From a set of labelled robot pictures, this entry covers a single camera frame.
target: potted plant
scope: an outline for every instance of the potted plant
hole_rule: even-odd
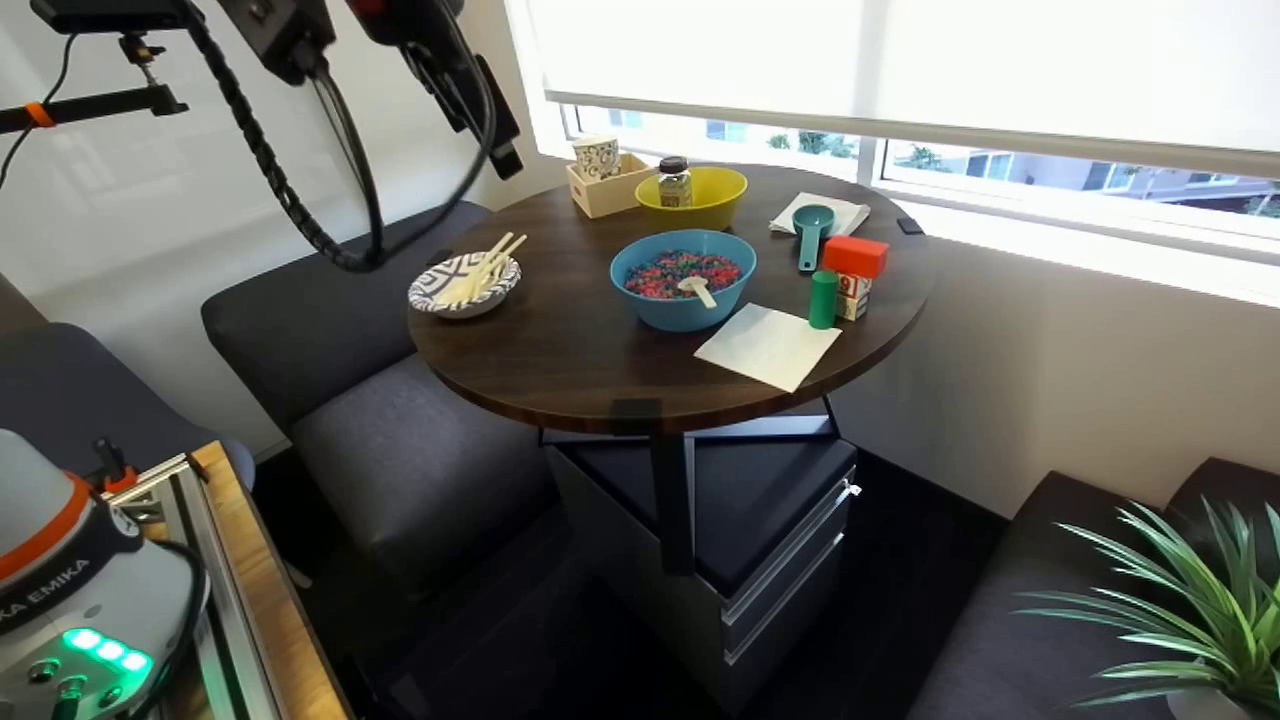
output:
[[[1029,591],[1029,615],[1105,622],[1151,648],[1151,661],[1098,666],[1098,679],[1122,689],[1086,705],[1163,696],[1174,708],[1188,693],[1219,693],[1240,715],[1280,715],[1280,573],[1258,569],[1258,553],[1280,557],[1280,516],[1263,509],[1266,524],[1252,528],[1240,509],[1207,499],[1205,516],[1207,546],[1144,502],[1119,509],[1141,542],[1059,524],[1108,557],[1115,576],[1151,588]]]

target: orange object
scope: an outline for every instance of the orange object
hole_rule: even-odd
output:
[[[888,263],[883,241],[826,237],[826,243],[824,243],[826,272],[877,281],[883,272],[883,263]]]
[[[36,129],[53,129],[53,116],[46,116],[45,105],[23,105],[23,113],[26,113],[26,120],[32,120]]]
[[[71,494],[62,499],[62,509],[36,535],[26,535],[23,542],[0,557],[0,581],[32,569],[40,557],[62,542],[69,532],[78,524],[84,509],[88,509],[88,482],[71,481]]]

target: blue bowl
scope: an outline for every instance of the blue bowl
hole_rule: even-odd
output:
[[[664,250],[724,254],[741,272],[731,283],[711,289],[715,308],[703,308],[694,297],[634,297],[634,293],[626,293],[626,277],[634,277],[645,263],[652,263]],[[727,320],[734,312],[734,304],[743,299],[743,289],[752,277],[755,277],[755,247],[741,237],[706,231],[706,228],[674,228],[674,231],[641,237],[606,260],[606,283],[626,299],[626,308],[641,317],[641,324],[660,327],[660,332],[698,332],[698,327]]]

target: small box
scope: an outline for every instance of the small box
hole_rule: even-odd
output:
[[[645,176],[657,176],[641,156],[624,152],[614,171],[606,180],[583,180],[562,162],[567,176],[567,196],[577,199],[579,210],[589,217],[612,217],[634,208],[634,183]]]

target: white plate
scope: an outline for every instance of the white plate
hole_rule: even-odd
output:
[[[464,281],[478,260],[482,260],[482,250],[464,250],[464,254],[448,254],[448,260],[424,268],[406,283],[406,304],[415,312],[433,312],[433,317],[443,317],[443,320],[466,320],[466,317],[491,312],[521,283],[521,263],[512,254],[501,260],[501,268],[491,272],[488,289],[478,289],[466,304],[443,304],[443,297],[438,297],[452,281]]]

